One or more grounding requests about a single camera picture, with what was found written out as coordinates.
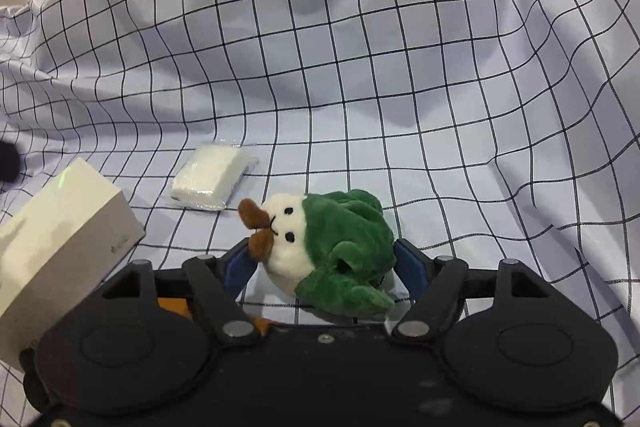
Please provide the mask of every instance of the white box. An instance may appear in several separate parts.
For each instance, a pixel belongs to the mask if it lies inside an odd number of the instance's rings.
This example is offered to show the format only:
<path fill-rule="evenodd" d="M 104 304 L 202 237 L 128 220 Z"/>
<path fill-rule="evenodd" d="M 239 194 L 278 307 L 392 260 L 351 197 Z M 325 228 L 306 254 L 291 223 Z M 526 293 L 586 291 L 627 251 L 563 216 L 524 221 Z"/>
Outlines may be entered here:
<path fill-rule="evenodd" d="M 144 237 L 119 188 L 77 159 L 0 225 L 0 360 L 84 299 Z"/>

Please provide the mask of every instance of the white cloth with black grid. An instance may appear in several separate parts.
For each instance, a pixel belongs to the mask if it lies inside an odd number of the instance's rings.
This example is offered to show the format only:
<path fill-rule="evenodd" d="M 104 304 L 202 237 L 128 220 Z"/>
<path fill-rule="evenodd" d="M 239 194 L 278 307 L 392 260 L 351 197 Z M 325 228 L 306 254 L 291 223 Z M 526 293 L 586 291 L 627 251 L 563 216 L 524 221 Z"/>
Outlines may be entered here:
<path fill-rule="evenodd" d="M 639 33 L 640 0 L 29 0 L 0 10 L 2 137 L 28 152 L 2 221 L 82 156 L 146 227 L 120 267 L 169 268 L 245 237 L 240 198 L 364 188 L 428 255 L 521 259 L 601 320 L 605 404 L 640 422 Z M 212 138 L 257 170 L 231 210 L 171 207 Z M 317 320 L 261 272 L 241 297 Z M 2 379 L 0 424 L 26 425 Z"/>

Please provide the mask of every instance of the round joint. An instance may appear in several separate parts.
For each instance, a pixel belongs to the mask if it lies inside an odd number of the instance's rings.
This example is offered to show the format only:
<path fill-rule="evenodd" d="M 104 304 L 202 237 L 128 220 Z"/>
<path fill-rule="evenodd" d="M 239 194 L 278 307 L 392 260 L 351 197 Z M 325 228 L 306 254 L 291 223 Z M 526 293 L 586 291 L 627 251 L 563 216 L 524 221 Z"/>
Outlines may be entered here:
<path fill-rule="evenodd" d="M 422 321 L 407 321 L 398 326 L 398 332 L 404 337 L 423 337 L 429 333 L 429 325 Z"/>
<path fill-rule="evenodd" d="M 254 325 L 246 321 L 231 321 L 222 326 L 225 335 L 238 339 L 247 337 L 254 332 Z"/>
<path fill-rule="evenodd" d="M 329 335 L 329 333 L 323 333 L 318 337 L 318 342 L 320 344 L 331 344 L 334 340 L 335 338 Z"/>

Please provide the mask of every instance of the brown beak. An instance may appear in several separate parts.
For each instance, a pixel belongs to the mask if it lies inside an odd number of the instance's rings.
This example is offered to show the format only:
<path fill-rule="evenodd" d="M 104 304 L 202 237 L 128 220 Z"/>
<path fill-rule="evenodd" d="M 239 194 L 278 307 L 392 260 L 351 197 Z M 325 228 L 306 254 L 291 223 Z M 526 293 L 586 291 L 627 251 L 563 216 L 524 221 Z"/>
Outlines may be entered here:
<path fill-rule="evenodd" d="M 258 230 L 249 238 L 249 255 L 260 263 L 268 259 L 273 248 L 273 232 L 270 229 Z"/>
<path fill-rule="evenodd" d="M 244 199 L 238 205 L 238 215 L 250 230 L 270 229 L 271 217 L 254 200 Z"/>

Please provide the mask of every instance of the plastic-wrapped foam block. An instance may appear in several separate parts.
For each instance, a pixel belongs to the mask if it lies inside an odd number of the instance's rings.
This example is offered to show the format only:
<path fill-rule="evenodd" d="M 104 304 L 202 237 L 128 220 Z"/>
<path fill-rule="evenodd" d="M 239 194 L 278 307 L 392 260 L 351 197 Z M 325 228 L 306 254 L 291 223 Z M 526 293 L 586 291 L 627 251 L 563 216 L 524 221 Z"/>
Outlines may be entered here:
<path fill-rule="evenodd" d="M 171 198 L 182 206 L 224 210 L 251 163 L 252 158 L 241 147 L 201 146 L 174 178 Z"/>

